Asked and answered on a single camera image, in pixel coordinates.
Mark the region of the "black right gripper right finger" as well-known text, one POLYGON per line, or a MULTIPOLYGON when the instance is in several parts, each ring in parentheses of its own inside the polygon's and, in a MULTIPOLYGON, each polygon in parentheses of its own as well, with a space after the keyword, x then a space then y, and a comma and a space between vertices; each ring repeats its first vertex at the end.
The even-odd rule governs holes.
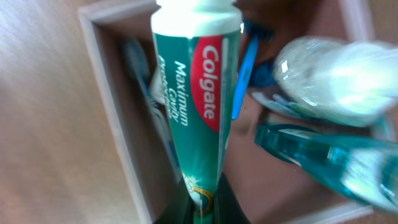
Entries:
POLYGON ((250 224, 224 173, 214 197, 214 224, 250 224))

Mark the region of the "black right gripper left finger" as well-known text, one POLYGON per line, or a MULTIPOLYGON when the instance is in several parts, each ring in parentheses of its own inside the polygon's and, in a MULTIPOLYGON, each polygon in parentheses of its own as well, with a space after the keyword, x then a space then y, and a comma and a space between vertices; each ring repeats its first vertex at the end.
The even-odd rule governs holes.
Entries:
POLYGON ((154 224, 193 224, 193 202, 183 179, 178 183, 172 201, 154 224))

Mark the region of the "blue white toothbrush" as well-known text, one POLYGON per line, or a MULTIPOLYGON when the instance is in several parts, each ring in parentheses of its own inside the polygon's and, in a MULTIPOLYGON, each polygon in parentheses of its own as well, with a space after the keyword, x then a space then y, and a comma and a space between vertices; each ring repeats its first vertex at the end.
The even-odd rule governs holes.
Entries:
POLYGON ((130 77, 137 80, 141 92, 143 93, 146 105, 149 109, 150 115, 152 116, 152 122, 155 126, 155 130, 157 131, 157 134, 159 135, 160 140, 165 148, 165 152, 169 158, 174 176, 177 182, 179 182, 182 178, 182 173, 180 171, 177 154, 175 152, 172 137, 170 135, 169 126, 163 112, 160 110, 157 102, 150 92, 147 81, 147 79, 150 77, 150 70, 144 49, 138 40, 127 40, 123 43, 123 55, 129 69, 130 77))

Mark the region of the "blue Listerine mouthwash bottle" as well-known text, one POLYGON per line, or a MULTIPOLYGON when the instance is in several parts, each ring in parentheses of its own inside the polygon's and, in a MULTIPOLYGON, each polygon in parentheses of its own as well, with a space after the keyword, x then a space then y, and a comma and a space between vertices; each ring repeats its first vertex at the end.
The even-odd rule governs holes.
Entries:
POLYGON ((397 213, 395 142, 322 134, 294 124, 259 125, 254 142, 340 195, 397 213))

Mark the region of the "green white toothpaste tube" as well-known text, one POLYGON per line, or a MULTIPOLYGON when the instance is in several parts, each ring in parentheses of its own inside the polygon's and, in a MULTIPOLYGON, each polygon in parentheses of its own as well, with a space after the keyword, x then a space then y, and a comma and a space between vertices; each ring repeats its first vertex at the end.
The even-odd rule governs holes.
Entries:
POLYGON ((215 221, 238 74, 241 11, 232 1, 159 1, 151 17, 165 107, 193 222, 215 221))

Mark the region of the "clear pump soap bottle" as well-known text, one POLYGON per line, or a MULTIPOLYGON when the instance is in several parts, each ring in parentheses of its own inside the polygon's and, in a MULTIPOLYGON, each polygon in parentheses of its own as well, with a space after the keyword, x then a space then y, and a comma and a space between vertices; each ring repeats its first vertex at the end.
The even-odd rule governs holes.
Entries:
POLYGON ((397 106, 397 45, 306 36, 289 42, 252 91, 262 106, 298 119, 366 127, 397 106))

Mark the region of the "blue disposable razor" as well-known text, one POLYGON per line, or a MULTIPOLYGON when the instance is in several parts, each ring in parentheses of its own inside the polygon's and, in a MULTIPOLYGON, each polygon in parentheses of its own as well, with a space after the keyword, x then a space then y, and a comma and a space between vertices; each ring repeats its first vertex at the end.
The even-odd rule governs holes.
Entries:
POLYGON ((249 85, 251 72, 256 61, 260 41, 265 40, 266 42, 270 42, 274 38, 273 29, 263 27, 251 20, 245 20, 243 22, 243 33, 250 36, 251 40, 249 41, 238 73, 238 81, 234 92, 231 115, 233 120, 236 120, 239 117, 244 96, 249 85))

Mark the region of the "green Dettol soap box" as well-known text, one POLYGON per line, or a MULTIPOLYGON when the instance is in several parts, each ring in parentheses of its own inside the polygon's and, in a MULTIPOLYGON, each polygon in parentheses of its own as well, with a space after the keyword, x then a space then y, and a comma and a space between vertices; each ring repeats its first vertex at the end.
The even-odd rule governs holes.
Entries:
POLYGON ((150 82, 150 92, 156 102, 160 103, 161 105, 165 105, 164 88, 162 86, 162 77, 159 67, 156 67, 152 76, 152 80, 150 82))

